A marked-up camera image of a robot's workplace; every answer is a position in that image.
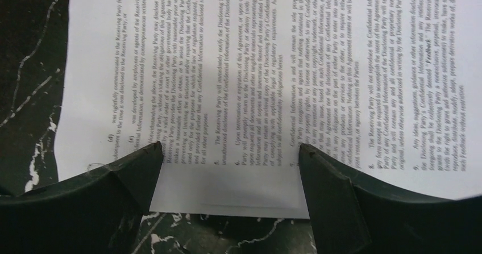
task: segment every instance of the black marble surface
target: black marble surface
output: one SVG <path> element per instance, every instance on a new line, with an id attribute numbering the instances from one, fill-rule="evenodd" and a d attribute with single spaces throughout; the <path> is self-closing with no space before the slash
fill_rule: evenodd
<path id="1" fill-rule="evenodd" d="M 0 186 L 13 194 L 57 181 L 68 3 L 0 0 Z M 306 220 L 152 213 L 133 253 L 308 254 L 312 238 Z"/>

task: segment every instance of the paper document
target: paper document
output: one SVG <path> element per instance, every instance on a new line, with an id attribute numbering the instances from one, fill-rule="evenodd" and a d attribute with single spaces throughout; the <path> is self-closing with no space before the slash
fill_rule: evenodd
<path id="1" fill-rule="evenodd" d="M 308 218 L 300 143 L 482 193 L 482 0 L 70 0 L 59 179 L 161 141 L 151 210 Z"/>

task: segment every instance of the paragraph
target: paragraph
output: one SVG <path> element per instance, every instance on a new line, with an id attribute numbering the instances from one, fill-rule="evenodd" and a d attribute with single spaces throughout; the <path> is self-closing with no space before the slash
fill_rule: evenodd
<path id="1" fill-rule="evenodd" d="M 122 0 L 116 2 L 115 24 L 115 55 L 114 55 L 114 91 L 112 93 L 112 124 L 115 125 L 115 135 L 108 136 L 114 143 L 114 160 L 119 158 L 121 133 L 124 124 L 124 104 L 126 88 L 126 54 L 127 54 L 127 14 L 123 12 Z"/>
<path id="2" fill-rule="evenodd" d="M 371 169 L 405 169 L 403 0 L 367 0 Z"/>
<path id="3" fill-rule="evenodd" d="M 243 155 L 237 165 L 282 165 L 284 86 L 283 55 L 278 53 L 277 45 L 277 2 L 278 0 L 238 0 L 235 145 L 241 147 Z M 223 54 L 224 56 L 220 55 L 219 62 L 226 69 L 224 63 L 227 59 L 223 59 L 227 57 L 226 50 Z M 227 76 L 224 76 L 227 72 L 221 75 L 221 81 L 227 80 Z M 223 89 L 225 84 L 219 84 L 218 90 L 222 94 L 226 92 Z M 218 100 L 226 103 L 222 96 Z"/>
<path id="4" fill-rule="evenodd" d="M 352 56 L 352 8 L 353 0 L 292 0 L 290 145 L 313 143 L 360 168 L 360 72 Z"/>
<path id="5" fill-rule="evenodd" d="M 132 69 L 132 119 L 136 125 L 134 148 L 140 148 L 144 120 L 144 76 L 146 71 L 147 0 L 135 0 L 134 11 L 134 67 Z"/>
<path id="6" fill-rule="evenodd" d="M 204 0 L 154 0 L 149 141 L 161 140 L 170 163 L 205 164 L 202 111 Z"/>
<path id="7" fill-rule="evenodd" d="M 229 97 L 229 62 L 230 62 L 230 32 L 231 32 L 231 0 L 218 0 L 217 24 L 217 98 L 216 98 L 216 129 L 215 145 L 221 146 L 221 164 L 226 165 L 227 159 L 227 113 Z"/>
<path id="8" fill-rule="evenodd" d="M 455 64 L 456 0 L 410 0 L 415 170 L 465 171 L 466 95 Z"/>

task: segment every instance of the clip jaw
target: clip jaw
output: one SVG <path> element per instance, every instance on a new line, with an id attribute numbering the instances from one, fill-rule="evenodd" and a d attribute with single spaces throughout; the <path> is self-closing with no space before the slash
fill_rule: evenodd
<path id="1" fill-rule="evenodd" d="M 4 253 L 130 253 L 163 163 L 150 144 L 18 197 L 0 196 Z"/>
<path id="2" fill-rule="evenodd" d="M 319 253 L 482 253 L 482 196 L 408 191 L 308 144 L 299 165 Z"/>

